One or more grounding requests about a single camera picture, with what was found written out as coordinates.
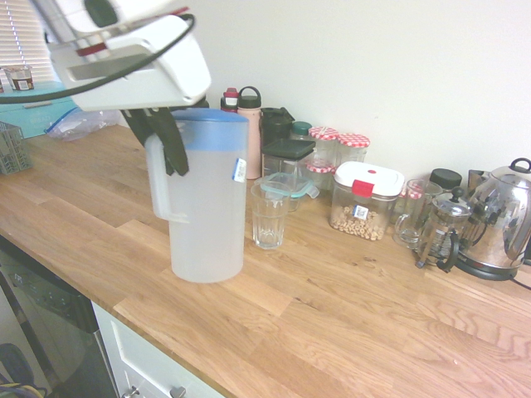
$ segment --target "jar of chickpeas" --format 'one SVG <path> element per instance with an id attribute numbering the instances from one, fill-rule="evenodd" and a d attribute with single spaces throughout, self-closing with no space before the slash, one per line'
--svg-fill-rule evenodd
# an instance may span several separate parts
<path id="1" fill-rule="evenodd" d="M 334 175 L 330 226 L 367 240 L 381 240 L 403 183 L 404 176 L 394 170 L 343 163 Z"/>

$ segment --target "dishwasher door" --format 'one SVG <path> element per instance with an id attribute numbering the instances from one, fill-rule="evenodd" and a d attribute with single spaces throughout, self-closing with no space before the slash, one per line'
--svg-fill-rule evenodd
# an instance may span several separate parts
<path id="1" fill-rule="evenodd" d="M 116 398 L 90 300 L 1 236 L 0 271 L 52 390 L 61 398 Z"/>

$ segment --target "electric kettle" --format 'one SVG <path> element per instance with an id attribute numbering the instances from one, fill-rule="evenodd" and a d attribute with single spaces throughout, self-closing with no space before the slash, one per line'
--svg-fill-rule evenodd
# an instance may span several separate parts
<path id="1" fill-rule="evenodd" d="M 513 278 L 531 236 L 531 161 L 518 158 L 495 169 L 470 206 L 455 265 L 482 279 Z"/>

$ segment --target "drawer knob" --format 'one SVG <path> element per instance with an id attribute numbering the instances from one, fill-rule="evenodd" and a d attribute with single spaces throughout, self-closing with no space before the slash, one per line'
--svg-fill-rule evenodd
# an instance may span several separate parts
<path id="1" fill-rule="evenodd" d="M 172 390 L 169 392 L 169 395 L 172 398 L 183 398 L 186 395 L 186 388 L 179 387 L 179 388 L 172 388 Z"/>
<path id="2" fill-rule="evenodd" d="M 136 396 L 138 394 L 140 394 L 139 389 L 136 388 L 135 386 L 131 386 L 131 391 L 124 393 L 122 395 L 122 398 L 132 398 L 133 396 Z"/>

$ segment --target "power cord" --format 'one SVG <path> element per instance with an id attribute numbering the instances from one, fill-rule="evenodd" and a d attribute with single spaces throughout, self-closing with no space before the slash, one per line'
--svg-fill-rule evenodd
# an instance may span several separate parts
<path id="1" fill-rule="evenodd" d="M 30 102 L 58 100 L 59 98 L 64 98 L 64 97 L 68 97 L 72 95 L 78 95 L 78 94 L 85 93 L 86 91 L 89 91 L 89 90 L 97 89 L 98 87 L 101 87 L 102 85 L 106 85 L 107 83 L 110 83 L 111 81 L 115 81 L 117 79 L 120 79 L 122 77 L 125 77 L 137 71 L 138 69 L 144 68 L 145 66 L 149 65 L 151 62 L 159 58 L 161 55 L 163 55 L 165 52 L 167 52 L 170 48 L 172 48 L 177 43 L 179 43 L 195 27 L 196 18 L 192 14 L 183 14 L 183 15 L 179 15 L 179 17 L 182 18 L 184 21 L 190 21 L 186 30 L 183 33 L 181 33 L 177 38 L 175 38 L 173 41 L 171 41 L 169 44 L 167 44 L 161 50 L 155 52 L 154 54 L 152 54 L 151 56 L 148 56 L 147 58 L 144 58 L 141 61 L 135 62 L 131 66 L 128 66 L 122 70 L 118 70 L 117 72 L 111 75 L 108 75 L 107 77 L 104 77 L 103 79 L 99 79 L 87 85 L 82 85 L 80 87 L 75 87 L 73 89 L 56 91 L 53 93 L 42 94 L 42 95 L 30 95 L 30 96 L 24 96 L 24 97 L 18 97 L 18 96 L 0 97 L 0 104 L 26 104 Z"/>
<path id="2" fill-rule="evenodd" d="M 523 284 L 522 282 L 519 282 L 513 276 L 511 276 L 510 281 L 515 282 L 518 286 L 522 286 L 523 288 L 526 288 L 527 290 L 531 290 L 531 286 L 528 286 L 527 284 Z"/>
<path id="3" fill-rule="evenodd" d="M 524 265 L 531 265 L 531 260 L 524 260 Z M 528 286 L 527 284 L 523 284 L 522 282 L 519 282 L 514 278 L 514 276 L 511 276 L 510 279 L 512 282 L 515 282 L 518 286 L 522 286 L 523 288 L 526 288 L 527 290 L 531 290 L 531 286 Z"/>

